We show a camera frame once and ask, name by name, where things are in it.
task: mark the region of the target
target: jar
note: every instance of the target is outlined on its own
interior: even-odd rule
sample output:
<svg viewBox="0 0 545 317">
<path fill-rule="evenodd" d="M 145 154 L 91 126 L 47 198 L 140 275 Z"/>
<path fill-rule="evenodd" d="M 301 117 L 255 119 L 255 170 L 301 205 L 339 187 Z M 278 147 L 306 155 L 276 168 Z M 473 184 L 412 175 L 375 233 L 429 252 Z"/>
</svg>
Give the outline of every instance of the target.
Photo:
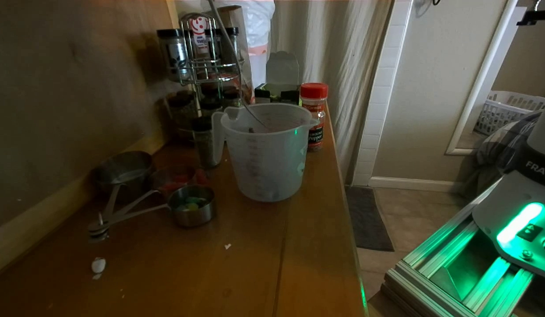
<svg viewBox="0 0 545 317">
<path fill-rule="evenodd" d="M 214 27 L 212 18 L 200 13 L 191 13 L 181 18 L 182 30 L 188 36 L 190 59 L 195 62 L 209 62 L 214 48 L 205 36 L 205 30 Z"/>
<path fill-rule="evenodd" d="M 168 119 L 172 133 L 179 141 L 191 143 L 191 119 L 197 117 L 197 94 L 191 87 L 172 89 L 172 94 L 165 99 L 168 108 Z"/>
<path fill-rule="evenodd" d="M 158 30 L 158 37 L 163 45 L 167 64 L 172 78 L 175 82 L 188 82 L 190 80 L 190 67 L 188 67 L 188 50 L 186 50 L 186 37 L 179 29 L 165 29 Z"/>
<path fill-rule="evenodd" d="M 227 37 L 221 29 L 205 30 L 205 36 L 214 48 L 212 60 L 219 60 L 219 64 L 235 64 L 237 59 L 241 60 L 239 53 L 239 29 L 227 29 L 227 34 L 232 39 L 232 46 L 227 43 Z"/>
<path fill-rule="evenodd" d="M 324 140 L 324 126 L 329 106 L 329 85 L 325 83 L 304 83 L 301 89 L 301 103 L 318 120 L 318 126 L 309 129 L 309 147 L 318 147 Z"/>
</svg>

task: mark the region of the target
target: small bowl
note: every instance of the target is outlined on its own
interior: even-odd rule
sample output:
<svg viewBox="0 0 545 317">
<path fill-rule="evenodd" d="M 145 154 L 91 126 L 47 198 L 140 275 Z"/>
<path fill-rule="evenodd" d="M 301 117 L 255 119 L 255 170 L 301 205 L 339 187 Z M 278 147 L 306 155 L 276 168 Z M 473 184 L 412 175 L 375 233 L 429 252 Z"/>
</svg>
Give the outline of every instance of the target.
<svg viewBox="0 0 545 317">
<path fill-rule="evenodd" d="M 214 219 L 214 198 L 209 187 L 186 185 L 170 196 L 168 205 L 181 228 L 200 228 Z"/>
</svg>

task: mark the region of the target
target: plastic measuring cup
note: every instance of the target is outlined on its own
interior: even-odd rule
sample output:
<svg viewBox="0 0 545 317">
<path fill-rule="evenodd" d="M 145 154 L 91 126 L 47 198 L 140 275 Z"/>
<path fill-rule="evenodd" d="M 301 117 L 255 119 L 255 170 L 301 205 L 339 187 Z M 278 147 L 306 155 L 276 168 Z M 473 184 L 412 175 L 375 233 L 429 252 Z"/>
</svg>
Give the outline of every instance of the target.
<svg viewBox="0 0 545 317">
<path fill-rule="evenodd" d="M 214 131 L 228 143 L 241 192 L 255 201 L 285 201 L 302 187 L 309 129 L 317 120 L 294 104 L 249 108 L 216 113 Z"/>
</svg>

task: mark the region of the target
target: baseboard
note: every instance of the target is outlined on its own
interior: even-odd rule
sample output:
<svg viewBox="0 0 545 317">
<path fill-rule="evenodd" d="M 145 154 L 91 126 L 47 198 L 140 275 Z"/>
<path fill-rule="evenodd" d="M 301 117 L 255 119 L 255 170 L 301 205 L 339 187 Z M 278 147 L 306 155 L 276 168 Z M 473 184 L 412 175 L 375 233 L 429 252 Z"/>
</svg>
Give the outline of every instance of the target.
<svg viewBox="0 0 545 317">
<path fill-rule="evenodd" d="M 161 129 L 128 148 L 154 154 L 167 145 Z M 0 228 L 0 272 L 29 252 L 36 244 L 63 226 L 75 212 L 94 198 L 87 175 L 48 196 Z"/>
<path fill-rule="evenodd" d="M 410 189 L 410 191 L 429 191 L 429 192 L 463 192 L 465 184 L 440 182 L 440 180 L 419 180 L 419 178 L 385 178 L 373 177 L 369 182 L 373 189 Z"/>
</svg>

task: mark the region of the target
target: spice jar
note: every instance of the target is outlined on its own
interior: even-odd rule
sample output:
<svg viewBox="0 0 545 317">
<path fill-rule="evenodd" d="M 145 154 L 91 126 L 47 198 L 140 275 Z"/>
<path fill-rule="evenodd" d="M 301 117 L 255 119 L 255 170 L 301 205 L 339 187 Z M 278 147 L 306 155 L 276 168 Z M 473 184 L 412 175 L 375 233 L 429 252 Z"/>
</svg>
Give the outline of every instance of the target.
<svg viewBox="0 0 545 317">
<path fill-rule="evenodd" d="M 309 147 L 318 147 L 324 140 L 324 122 L 327 119 L 329 106 L 329 85 L 325 83 L 304 83 L 301 89 L 301 103 L 313 113 L 318 126 L 309 131 Z"/>
<path fill-rule="evenodd" d="M 175 85 L 170 97 L 165 99 L 172 133 L 179 141 L 191 143 L 191 119 L 197 117 L 197 94 L 193 87 Z"/>
<path fill-rule="evenodd" d="M 167 64 L 172 78 L 175 82 L 188 82 L 190 80 L 190 67 L 188 67 L 188 50 L 186 50 L 186 37 L 181 29 L 165 29 L 158 30 L 160 41 L 163 45 Z"/>
</svg>

